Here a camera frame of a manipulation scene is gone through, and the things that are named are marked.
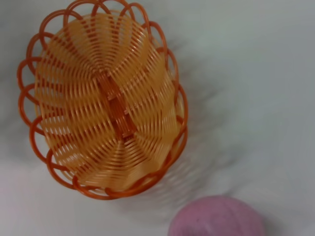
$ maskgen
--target orange plastic basket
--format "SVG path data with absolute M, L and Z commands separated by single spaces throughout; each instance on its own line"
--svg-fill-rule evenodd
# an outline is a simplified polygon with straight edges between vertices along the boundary
M 116 0 L 124 7 L 118 12 L 105 1 L 77 0 L 48 15 L 29 43 L 17 79 L 31 147 L 52 177 L 88 197 L 111 200 L 149 189 L 178 159 L 187 142 L 188 106 L 160 26 L 138 3 Z M 92 13 L 74 11 L 82 4 L 93 4 Z M 144 24 L 136 21 L 136 8 Z M 46 32 L 58 16 L 62 29 Z M 70 16 L 75 19 L 68 22 Z M 34 56 L 37 41 L 42 51 Z M 24 86 L 26 66 L 34 83 Z M 33 122 L 24 111 L 25 97 L 35 104 Z M 45 137 L 46 157 L 35 133 Z

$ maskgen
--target white surface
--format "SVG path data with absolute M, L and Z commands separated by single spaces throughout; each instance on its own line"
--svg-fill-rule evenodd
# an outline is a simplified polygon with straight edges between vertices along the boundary
M 212 194 L 252 205 L 269 236 L 315 235 L 315 2 L 140 2 L 178 59 L 189 142 L 159 186 L 102 202 L 54 182 L 17 111 L 28 41 L 70 1 L 2 1 L 0 235 L 162 236 L 180 206 Z

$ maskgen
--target pink ball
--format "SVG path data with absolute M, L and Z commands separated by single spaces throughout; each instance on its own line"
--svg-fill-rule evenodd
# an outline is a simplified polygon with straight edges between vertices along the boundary
M 224 196 L 206 197 L 180 210 L 168 236 L 264 236 L 261 217 L 247 204 Z

